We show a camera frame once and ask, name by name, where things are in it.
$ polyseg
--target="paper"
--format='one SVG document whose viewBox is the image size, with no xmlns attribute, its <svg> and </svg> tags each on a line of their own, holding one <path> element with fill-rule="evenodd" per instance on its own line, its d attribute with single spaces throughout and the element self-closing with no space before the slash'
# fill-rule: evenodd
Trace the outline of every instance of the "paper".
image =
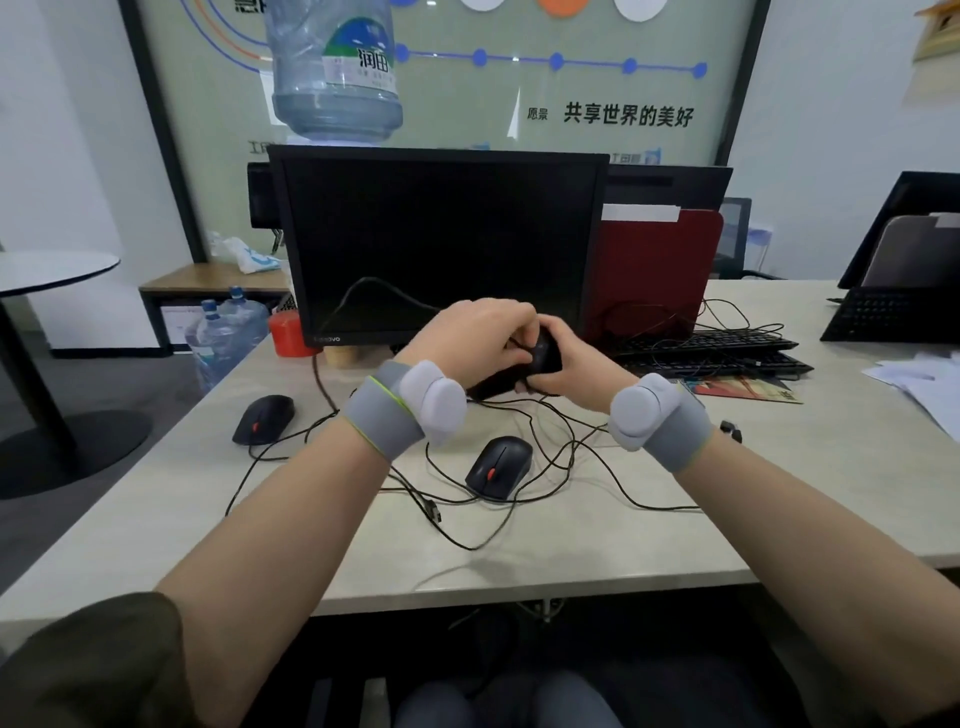
<svg viewBox="0 0 960 728">
<path fill-rule="evenodd" d="M 167 336 L 171 344 L 186 344 L 184 330 L 204 315 L 204 309 L 198 305 L 162 305 L 160 315 L 167 327 Z"/>
<path fill-rule="evenodd" d="M 907 361 L 878 361 L 863 373 L 906 392 L 960 443 L 960 352 L 920 352 Z"/>
</svg>

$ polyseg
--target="white round table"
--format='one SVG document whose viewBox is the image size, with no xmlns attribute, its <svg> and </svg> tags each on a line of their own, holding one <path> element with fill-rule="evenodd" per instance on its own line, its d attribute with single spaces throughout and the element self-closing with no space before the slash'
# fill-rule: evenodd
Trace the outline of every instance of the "white round table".
<svg viewBox="0 0 960 728">
<path fill-rule="evenodd" d="M 91 279 L 119 263 L 120 258 L 106 253 L 0 252 L 0 299 Z M 150 434 L 150 418 L 139 412 L 108 410 L 64 418 L 2 304 L 0 361 L 36 423 L 0 441 L 0 499 L 42 493 L 93 475 Z"/>
</svg>

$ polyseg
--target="chair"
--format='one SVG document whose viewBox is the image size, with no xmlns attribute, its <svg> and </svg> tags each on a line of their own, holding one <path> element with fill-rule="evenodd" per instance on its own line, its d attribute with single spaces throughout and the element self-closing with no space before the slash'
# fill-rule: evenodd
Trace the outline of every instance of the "chair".
<svg viewBox="0 0 960 728">
<path fill-rule="evenodd" d="M 723 231 L 717 253 L 713 258 L 714 276 L 720 279 L 759 278 L 779 280 L 777 276 L 759 271 L 744 270 L 747 254 L 747 233 L 750 231 L 751 201 L 746 197 L 725 197 L 720 206 L 723 215 Z"/>
</svg>

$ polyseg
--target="hand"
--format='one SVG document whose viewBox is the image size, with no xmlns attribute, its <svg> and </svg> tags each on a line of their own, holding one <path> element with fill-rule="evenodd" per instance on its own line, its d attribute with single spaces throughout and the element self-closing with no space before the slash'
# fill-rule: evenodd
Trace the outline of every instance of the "hand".
<svg viewBox="0 0 960 728">
<path fill-rule="evenodd" d="M 527 382 L 541 392 L 561 395 L 585 409 L 609 415 L 616 393 L 639 380 L 581 341 L 563 319 L 544 314 L 539 318 L 540 325 L 557 341 L 564 367 L 552 375 L 528 376 Z"/>
<path fill-rule="evenodd" d="M 427 359 L 468 389 L 515 364 L 529 364 L 533 356 L 510 339 L 532 348 L 539 335 L 537 311 L 529 303 L 458 301 L 434 316 L 396 361 L 413 366 Z"/>
</svg>

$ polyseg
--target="white sticky note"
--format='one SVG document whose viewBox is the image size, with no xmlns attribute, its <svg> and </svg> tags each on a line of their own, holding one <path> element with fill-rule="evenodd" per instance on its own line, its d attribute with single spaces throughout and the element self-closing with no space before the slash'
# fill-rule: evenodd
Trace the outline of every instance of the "white sticky note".
<svg viewBox="0 0 960 728">
<path fill-rule="evenodd" d="M 267 113 L 270 114 L 270 123 L 275 127 L 285 127 L 274 113 L 274 74 L 272 71 L 260 71 L 260 83 L 263 85 L 263 97 L 267 101 Z"/>
</svg>

